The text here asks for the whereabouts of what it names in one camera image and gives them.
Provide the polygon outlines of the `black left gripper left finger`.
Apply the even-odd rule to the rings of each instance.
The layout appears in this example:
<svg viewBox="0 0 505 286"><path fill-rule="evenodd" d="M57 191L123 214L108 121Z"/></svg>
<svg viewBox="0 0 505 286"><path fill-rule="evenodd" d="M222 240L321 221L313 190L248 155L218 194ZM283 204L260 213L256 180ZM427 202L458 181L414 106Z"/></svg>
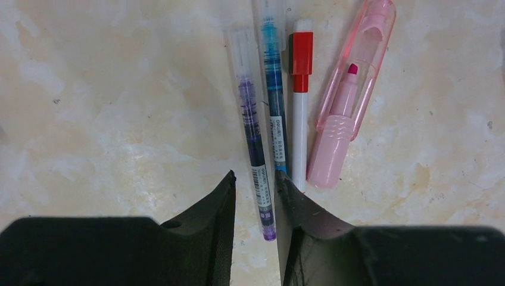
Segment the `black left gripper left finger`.
<svg viewBox="0 0 505 286"><path fill-rule="evenodd" d="M170 235L169 285L229 285L236 211L236 177L161 226Z"/></svg>

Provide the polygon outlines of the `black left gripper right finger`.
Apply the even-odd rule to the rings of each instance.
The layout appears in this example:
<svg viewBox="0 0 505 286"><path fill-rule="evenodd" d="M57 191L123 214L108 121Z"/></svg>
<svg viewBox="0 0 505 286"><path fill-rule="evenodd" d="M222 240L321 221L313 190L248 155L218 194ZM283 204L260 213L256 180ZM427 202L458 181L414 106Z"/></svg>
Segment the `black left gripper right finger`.
<svg viewBox="0 0 505 286"><path fill-rule="evenodd" d="M275 173L275 214L282 285L353 285L353 225L300 191L283 171Z"/></svg>

